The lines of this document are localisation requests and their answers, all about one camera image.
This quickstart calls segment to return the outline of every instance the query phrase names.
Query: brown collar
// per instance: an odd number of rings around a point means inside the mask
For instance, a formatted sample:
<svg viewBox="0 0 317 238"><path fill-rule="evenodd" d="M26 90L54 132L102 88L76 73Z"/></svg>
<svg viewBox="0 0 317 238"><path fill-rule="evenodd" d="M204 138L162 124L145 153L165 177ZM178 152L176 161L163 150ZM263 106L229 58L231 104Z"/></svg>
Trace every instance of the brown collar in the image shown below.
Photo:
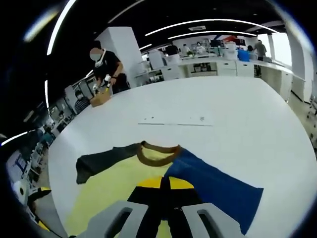
<svg viewBox="0 0 317 238"><path fill-rule="evenodd" d="M142 152L142 146L144 146L147 149L156 150L161 153L167 153L167 154L173 153L173 154L161 160L150 160L149 158L144 156ZM140 162L145 165L152 166L152 167L160 167L160 166L168 165L169 163L173 162L173 160L179 155L181 148L182 147L180 145L177 145L175 147L160 147L156 145L151 145L147 143L146 141L142 141L139 145L137 156Z"/></svg>

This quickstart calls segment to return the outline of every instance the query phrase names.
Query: blue bin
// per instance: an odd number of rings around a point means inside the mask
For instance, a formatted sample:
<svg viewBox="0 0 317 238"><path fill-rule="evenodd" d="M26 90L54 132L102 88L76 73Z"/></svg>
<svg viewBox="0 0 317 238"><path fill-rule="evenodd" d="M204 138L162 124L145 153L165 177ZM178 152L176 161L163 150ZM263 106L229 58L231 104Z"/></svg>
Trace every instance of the blue bin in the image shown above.
<svg viewBox="0 0 317 238"><path fill-rule="evenodd" d="M250 54L248 51L245 50L238 50L238 58L240 61L249 62L250 61Z"/></svg>

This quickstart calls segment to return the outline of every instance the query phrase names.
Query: black shirt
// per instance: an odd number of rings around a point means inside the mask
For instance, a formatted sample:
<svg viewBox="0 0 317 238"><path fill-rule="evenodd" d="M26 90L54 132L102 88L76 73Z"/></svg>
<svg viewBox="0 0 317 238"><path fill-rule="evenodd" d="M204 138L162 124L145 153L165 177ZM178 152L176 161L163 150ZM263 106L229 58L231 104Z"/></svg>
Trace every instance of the black shirt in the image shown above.
<svg viewBox="0 0 317 238"><path fill-rule="evenodd" d="M118 63L120 60L112 51L106 51L103 58L102 65L94 68L94 74L97 78L104 79L107 74L113 76L114 72L118 68Z"/></svg>

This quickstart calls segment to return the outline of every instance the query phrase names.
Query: white table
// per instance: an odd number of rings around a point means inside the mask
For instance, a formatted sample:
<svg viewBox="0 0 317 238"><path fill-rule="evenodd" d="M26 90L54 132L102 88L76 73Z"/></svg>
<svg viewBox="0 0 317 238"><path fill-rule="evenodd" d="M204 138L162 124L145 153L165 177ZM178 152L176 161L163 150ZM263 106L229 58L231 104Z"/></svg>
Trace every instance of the white table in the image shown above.
<svg viewBox="0 0 317 238"><path fill-rule="evenodd" d="M138 125L149 115L212 117L213 126ZM64 224L81 186L75 164L84 154L146 140L180 144L229 175L263 187L249 238L286 238L317 195L310 140L290 107L258 78L196 77L119 93L86 108L49 148L54 203Z"/></svg>

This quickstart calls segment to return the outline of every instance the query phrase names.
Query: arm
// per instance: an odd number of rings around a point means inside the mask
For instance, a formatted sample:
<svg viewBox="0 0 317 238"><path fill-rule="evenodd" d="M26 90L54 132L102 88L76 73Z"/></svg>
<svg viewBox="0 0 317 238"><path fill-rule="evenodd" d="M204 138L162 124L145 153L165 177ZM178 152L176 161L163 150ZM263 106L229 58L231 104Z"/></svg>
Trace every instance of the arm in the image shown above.
<svg viewBox="0 0 317 238"><path fill-rule="evenodd" d="M99 87L102 83L102 79L100 77L97 77L97 86Z"/></svg>
<svg viewBox="0 0 317 238"><path fill-rule="evenodd" d="M118 61L117 62L117 70L114 72L114 74L112 75L113 77L118 77L118 75L122 72L122 70L123 70L123 64L120 62L120 61Z"/></svg>

